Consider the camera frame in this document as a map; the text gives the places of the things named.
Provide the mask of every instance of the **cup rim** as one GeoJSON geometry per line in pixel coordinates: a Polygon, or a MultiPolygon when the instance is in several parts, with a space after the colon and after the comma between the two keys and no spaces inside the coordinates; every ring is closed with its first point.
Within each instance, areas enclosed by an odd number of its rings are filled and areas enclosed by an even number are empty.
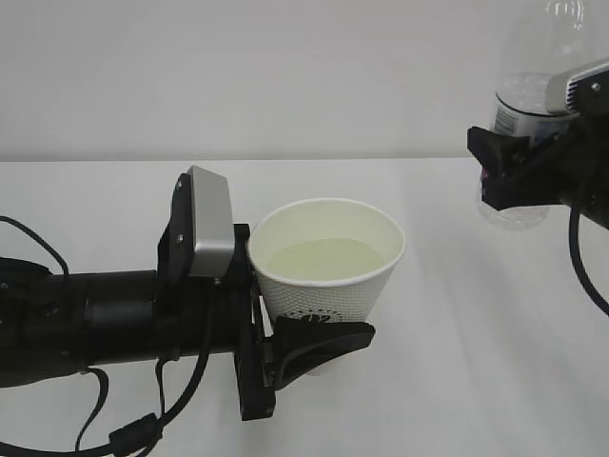
{"type": "Polygon", "coordinates": [[[400,262],[400,260],[402,259],[405,250],[406,250],[406,234],[405,234],[403,228],[400,226],[400,224],[398,224],[398,222],[393,217],[391,217],[386,212],[380,210],[379,208],[369,205],[367,203],[364,203],[364,202],[361,202],[358,200],[353,200],[350,198],[341,198],[341,197],[308,198],[308,199],[298,200],[296,202],[288,203],[287,205],[283,205],[282,207],[274,209],[265,218],[263,218],[262,221],[260,221],[256,225],[256,227],[250,234],[249,240],[247,240],[247,254],[249,257],[249,261],[254,266],[254,269],[256,270],[256,272],[259,272],[259,273],[263,274],[263,276],[265,276],[269,279],[272,279],[273,281],[276,281],[280,284],[284,284],[286,286],[296,286],[296,287],[301,287],[301,288],[339,288],[339,287],[343,287],[343,286],[353,286],[354,284],[359,284],[359,283],[368,281],[368,280],[370,280],[372,278],[376,278],[376,277],[382,275],[383,273],[385,273],[386,271],[394,268],[398,264],[398,262],[400,262]],[[315,202],[350,203],[350,204],[358,205],[358,206],[365,207],[365,208],[375,211],[376,213],[378,213],[379,215],[381,215],[382,217],[387,219],[397,229],[397,231],[400,234],[400,237],[402,239],[402,246],[400,248],[400,252],[391,260],[391,262],[388,262],[383,267],[374,269],[372,271],[369,271],[368,273],[361,274],[359,276],[353,276],[351,278],[345,278],[345,279],[333,279],[333,280],[328,280],[328,281],[290,279],[290,278],[285,278],[284,276],[280,276],[275,273],[271,273],[266,268],[261,268],[261,266],[256,263],[255,259],[251,255],[251,250],[249,248],[252,238],[256,235],[256,230],[258,230],[259,227],[263,226],[265,224],[265,222],[268,221],[268,219],[275,216],[279,212],[285,211],[286,209],[290,209],[293,207],[298,207],[300,205],[305,205],[308,203],[315,203],[315,202]]]}

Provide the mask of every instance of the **cable connector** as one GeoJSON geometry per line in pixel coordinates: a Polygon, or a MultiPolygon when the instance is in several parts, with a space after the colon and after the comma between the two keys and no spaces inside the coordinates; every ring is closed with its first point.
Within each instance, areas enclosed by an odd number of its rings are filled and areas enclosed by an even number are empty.
{"type": "Polygon", "coordinates": [[[163,427],[155,414],[150,413],[109,435],[112,453],[116,457],[127,457],[163,438],[163,427]]]}

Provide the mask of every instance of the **black cable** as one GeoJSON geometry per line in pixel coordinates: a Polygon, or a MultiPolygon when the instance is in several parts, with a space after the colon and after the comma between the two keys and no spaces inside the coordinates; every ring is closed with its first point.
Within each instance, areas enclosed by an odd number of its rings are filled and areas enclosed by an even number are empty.
{"type": "Polygon", "coordinates": [[[603,169],[607,158],[603,155],[604,148],[599,148],[597,152],[596,160],[592,161],[591,167],[588,171],[588,176],[580,185],[580,189],[576,198],[571,204],[571,212],[569,215],[569,254],[571,256],[571,263],[573,269],[580,280],[581,286],[584,291],[588,294],[594,304],[599,309],[609,316],[609,303],[600,295],[599,290],[592,284],[590,276],[586,271],[583,261],[581,260],[581,249],[580,249],[580,219],[581,212],[589,203],[591,192],[590,188],[595,183],[599,171],[603,169]]]}
{"type": "Polygon", "coordinates": [[[83,374],[85,373],[91,373],[95,375],[97,381],[99,382],[99,394],[97,395],[97,403],[95,403],[93,411],[91,412],[90,416],[87,418],[87,421],[81,428],[80,433],[78,433],[78,437],[76,438],[76,444],[74,445],[74,450],[80,450],[80,444],[81,441],[83,441],[83,436],[85,435],[87,428],[95,420],[97,415],[102,410],[102,407],[104,407],[106,400],[108,399],[109,379],[106,372],[99,368],[87,368],[83,371],[83,374]]]}
{"type": "Polygon", "coordinates": [[[207,360],[209,360],[209,353],[211,352],[211,332],[212,332],[212,321],[213,321],[213,307],[215,306],[215,296],[212,296],[207,303],[207,314],[205,321],[204,337],[199,347],[199,357],[197,357],[197,363],[192,371],[192,376],[188,381],[188,384],[177,402],[169,409],[166,414],[161,416],[161,425],[165,427],[171,421],[173,421],[178,414],[180,414],[187,406],[188,402],[192,399],[192,396],[197,391],[197,387],[201,384],[203,373],[206,370],[207,360]]]}
{"type": "MultiPolygon", "coordinates": [[[[159,386],[159,401],[161,403],[161,416],[165,414],[165,387],[163,385],[163,368],[166,363],[169,362],[167,357],[161,357],[156,365],[154,366],[154,374],[156,375],[156,382],[159,386]]],[[[156,445],[159,443],[159,440],[154,441],[154,443],[150,443],[144,450],[142,450],[135,457],[148,457],[148,455],[154,450],[156,445]]]]}
{"type": "Polygon", "coordinates": [[[47,243],[38,233],[36,233],[34,230],[32,230],[31,228],[29,228],[28,226],[26,226],[25,224],[22,224],[21,222],[12,219],[11,217],[8,216],[2,216],[0,215],[0,222],[4,222],[6,224],[9,224],[13,227],[15,227],[16,229],[21,230],[22,232],[24,232],[29,238],[31,238],[33,241],[35,241],[36,243],[38,243],[38,245],[40,245],[40,247],[42,247],[42,249],[44,249],[46,252],[48,252],[50,254],[50,256],[55,259],[55,261],[59,264],[59,266],[61,267],[61,270],[64,273],[64,289],[68,288],[68,283],[69,283],[69,269],[68,269],[68,264],[66,263],[66,261],[63,259],[63,257],[61,255],[59,255],[59,253],[52,248],[52,246],[47,243]]]}
{"type": "Polygon", "coordinates": [[[588,272],[586,271],[583,261],[581,260],[580,217],[584,206],[584,199],[577,199],[571,206],[571,214],[569,216],[569,253],[571,255],[571,262],[585,292],[595,303],[595,305],[599,307],[600,310],[607,316],[609,316],[609,303],[607,303],[602,295],[600,295],[597,288],[595,288],[594,284],[592,284],[590,276],[588,276],[588,272]]]}

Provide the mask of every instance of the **water bottle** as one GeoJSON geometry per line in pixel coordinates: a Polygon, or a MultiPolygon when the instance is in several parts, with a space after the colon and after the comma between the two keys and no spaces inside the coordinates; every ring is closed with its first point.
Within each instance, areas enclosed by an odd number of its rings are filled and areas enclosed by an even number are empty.
{"type": "MultiPolygon", "coordinates": [[[[566,131],[574,116],[556,116],[545,108],[552,76],[597,60],[591,19],[592,0],[532,0],[504,51],[492,130],[528,136],[531,146],[566,131]]],[[[543,222],[549,207],[496,211],[481,200],[479,211],[495,226],[531,229],[543,222]]]]}

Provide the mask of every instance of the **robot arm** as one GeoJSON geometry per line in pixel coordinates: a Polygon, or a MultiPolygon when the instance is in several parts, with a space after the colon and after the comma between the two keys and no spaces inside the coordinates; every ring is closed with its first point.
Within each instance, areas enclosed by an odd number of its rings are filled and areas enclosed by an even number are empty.
{"type": "Polygon", "coordinates": [[[0,455],[123,456],[149,446],[194,393],[210,352],[233,354],[242,419],[270,417],[276,390],[370,345],[375,330],[366,323],[279,317],[267,335],[248,238],[248,225],[233,224],[226,179],[193,167],[175,186],[155,270],[52,275],[0,258],[0,387],[93,365],[199,356],[187,391],[166,416],[113,432],[106,447],[45,453],[0,444],[0,455]]]}

